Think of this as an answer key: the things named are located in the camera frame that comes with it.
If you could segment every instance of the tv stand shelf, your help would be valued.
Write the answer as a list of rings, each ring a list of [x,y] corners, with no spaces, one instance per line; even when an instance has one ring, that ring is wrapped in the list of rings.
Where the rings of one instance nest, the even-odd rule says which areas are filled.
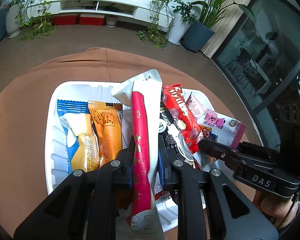
[[[58,13],[97,13],[109,14],[125,19],[133,18],[143,22],[152,22],[150,5],[135,4],[125,0],[47,0],[51,4],[46,5],[47,12],[51,14]],[[27,8],[29,16],[39,16],[42,14],[44,6],[40,3],[32,4]],[[161,11],[159,17],[159,27],[163,31],[173,19],[172,15]]]

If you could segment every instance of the black snack package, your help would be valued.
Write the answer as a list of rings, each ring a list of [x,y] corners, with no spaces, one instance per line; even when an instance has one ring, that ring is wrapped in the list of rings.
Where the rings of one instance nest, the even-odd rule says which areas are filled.
[[[166,148],[172,149],[175,153],[179,152],[177,143],[173,136],[168,133],[168,127],[174,123],[170,111],[164,103],[160,103],[160,122],[159,122],[159,135],[162,135]]]

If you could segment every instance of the human hand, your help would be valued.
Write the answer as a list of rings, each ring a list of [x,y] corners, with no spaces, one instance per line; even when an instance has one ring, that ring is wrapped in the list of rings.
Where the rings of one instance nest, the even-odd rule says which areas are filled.
[[[256,190],[256,194],[254,196],[254,199],[252,203],[261,211],[266,213],[267,215],[277,217],[276,222],[274,223],[274,226],[278,228],[286,214],[288,213],[292,201],[291,199],[284,200],[282,198],[279,198],[274,195],[262,193],[260,191]],[[290,214],[285,219],[282,225],[280,225],[280,228],[286,227],[288,224],[292,222],[292,220],[296,217],[298,211],[298,202],[295,203],[293,206]]]

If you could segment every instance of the white flower pot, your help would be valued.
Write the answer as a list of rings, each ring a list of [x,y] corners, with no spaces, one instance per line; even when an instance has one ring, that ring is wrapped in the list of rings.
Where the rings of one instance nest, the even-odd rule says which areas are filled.
[[[117,16],[106,16],[106,26],[116,27],[117,26]]]
[[[16,16],[19,15],[20,4],[16,4],[8,9],[6,17],[6,29],[8,33],[8,38],[11,39],[21,33],[20,30],[20,19]]]
[[[174,45],[180,45],[180,39],[182,38],[183,34],[187,31],[190,24],[184,23],[181,20],[181,14],[177,13],[174,17],[174,23],[171,29],[171,32],[168,36],[168,41]]]

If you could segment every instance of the glass door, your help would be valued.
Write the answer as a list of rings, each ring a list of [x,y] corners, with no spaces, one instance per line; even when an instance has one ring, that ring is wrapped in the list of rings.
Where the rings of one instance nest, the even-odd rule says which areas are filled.
[[[278,149],[275,98],[291,86],[300,88],[300,12],[285,0],[252,0],[249,7],[255,17],[241,17],[213,60],[237,90],[265,146]]]

